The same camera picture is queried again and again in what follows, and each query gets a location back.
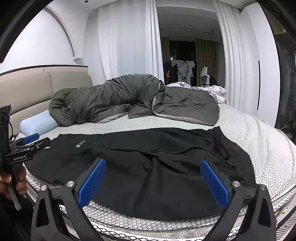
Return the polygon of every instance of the metal screw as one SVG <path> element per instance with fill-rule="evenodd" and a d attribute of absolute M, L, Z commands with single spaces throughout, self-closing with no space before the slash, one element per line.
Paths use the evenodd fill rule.
<path fill-rule="evenodd" d="M 74 182 L 73 182 L 73 181 L 69 181 L 69 182 L 67 183 L 67 186 L 68 186 L 68 187 L 72 187 L 72 186 L 74 186 Z"/>
<path fill-rule="evenodd" d="M 288 210 L 288 207 L 286 207 L 286 208 L 282 211 L 282 213 L 285 213 L 287 210 Z"/>
<path fill-rule="evenodd" d="M 240 183 L 238 181 L 233 181 L 232 185 L 238 188 L 240 186 Z"/>
<path fill-rule="evenodd" d="M 263 190 L 263 191 L 266 191 L 267 190 L 267 187 L 265 185 L 260 185 L 260 188 Z"/>
<path fill-rule="evenodd" d="M 41 191 L 45 191 L 46 188 L 47 188 L 47 186 L 46 186 L 46 185 L 43 185 L 43 186 L 40 188 L 40 190 L 41 190 Z"/>

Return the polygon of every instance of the hanging clothes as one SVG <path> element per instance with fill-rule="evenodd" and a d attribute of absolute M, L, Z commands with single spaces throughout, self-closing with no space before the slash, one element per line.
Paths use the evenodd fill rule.
<path fill-rule="evenodd" d="M 185 82 L 187 77 L 187 63 L 183 60 L 171 60 L 172 66 L 177 65 L 178 68 L 178 81 Z"/>
<path fill-rule="evenodd" d="M 163 64 L 164 76 L 168 76 L 167 85 L 178 82 L 178 68 L 177 65 L 172 66 L 171 61 L 165 61 Z"/>
<path fill-rule="evenodd" d="M 186 83 L 191 85 L 191 78 L 193 77 L 192 68 L 195 66 L 195 63 L 193 61 L 186 61 L 186 63 L 187 63 Z"/>

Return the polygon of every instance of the upholstered headboard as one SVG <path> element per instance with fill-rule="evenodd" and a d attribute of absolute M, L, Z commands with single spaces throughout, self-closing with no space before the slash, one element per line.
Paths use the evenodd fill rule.
<path fill-rule="evenodd" d="M 0 74 L 0 106 L 11 104 L 14 134 L 20 122 L 48 109 L 53 94 L 64 88 L 90 86 L 87 66 L 43 65 Z"/>

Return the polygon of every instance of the human hand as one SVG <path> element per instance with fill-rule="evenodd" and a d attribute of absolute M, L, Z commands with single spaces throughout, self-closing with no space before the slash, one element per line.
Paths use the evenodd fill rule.
<path fill-rule="evenodd" d="M 16 185 L 16 190 L 20 195 L 24 195 L 27 192 L 27 179 L 26 179 L 26 169 L 22 167 L 22 170 L 19 173 L 20 182 Z M 0 175 L 0 193 L 3 193 L 7 199 L 11 200 L 11 196 L 6 188 L 5 183 L 11 183 L 11 175 L 8 173 L 2 173 Z"/>

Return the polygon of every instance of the dark gray blanket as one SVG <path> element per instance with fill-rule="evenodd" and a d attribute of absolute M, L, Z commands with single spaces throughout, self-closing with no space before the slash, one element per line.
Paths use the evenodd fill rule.
<path fill-rule="evenodd" d="M 150 74 L 130 74 L 102 85 L 59 90 L 49 113 L 62 126 L 104 123 L 126 114 L 212 126 L 219 118 L 219 106 L 207 91 L 167 87 Z"/>

